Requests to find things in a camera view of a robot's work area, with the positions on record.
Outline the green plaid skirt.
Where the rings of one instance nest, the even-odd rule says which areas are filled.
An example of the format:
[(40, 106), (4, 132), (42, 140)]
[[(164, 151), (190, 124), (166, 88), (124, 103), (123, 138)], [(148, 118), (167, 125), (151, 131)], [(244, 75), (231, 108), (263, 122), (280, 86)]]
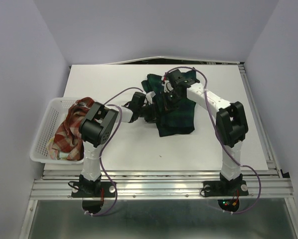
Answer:
[(155, 92), (152, 99), (151, 109), (155, 112), (146, 119), (147, 122), (155, 122), (160, 137), (175, 134), (190, 134), (195, 130), (194, 112), (196, 103), (189, 99), (182, 99), (174, 104), (175, 109), (166, 112), (163, 103), (162, 76), (148, 74), (147, 79), (142, 81), (142, 87), (146, 93)]

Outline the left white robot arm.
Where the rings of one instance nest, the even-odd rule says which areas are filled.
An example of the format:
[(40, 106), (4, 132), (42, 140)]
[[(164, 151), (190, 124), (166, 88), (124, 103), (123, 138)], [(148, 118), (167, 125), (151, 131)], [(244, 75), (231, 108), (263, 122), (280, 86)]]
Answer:
[(155, 92), (134, 93), (130, 102), (124, 106), (104, 105), (94, 102), (83, 118), (79, 132), (83, 140), (83, 169), (79, 176), (77, 191), (96, 196), (101, 190), (100, 154), (108, 143), (115, 123), (133, 123), (138, 118), (152, 122), (156, 113), (153, 108)]

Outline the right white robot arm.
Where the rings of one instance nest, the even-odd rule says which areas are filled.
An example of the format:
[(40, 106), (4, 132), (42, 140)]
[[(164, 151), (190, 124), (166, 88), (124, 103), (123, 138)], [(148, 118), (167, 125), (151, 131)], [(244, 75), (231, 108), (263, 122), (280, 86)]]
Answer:
[(208, 79), (201, 71), (186, 67), (200, 74), (204, 83), (196, 77), (185, 76), (180, 69), (181, 67), (172, 68), (162, 77), (163, 96), (169, 104), (188, 99), (207, 110), (222, 147), (219, 189), (224, 194), (231, 194), (243, 180), (241, 148), (249, 130), (244, 106), (240, 102), (225, 100), (208, 90)]

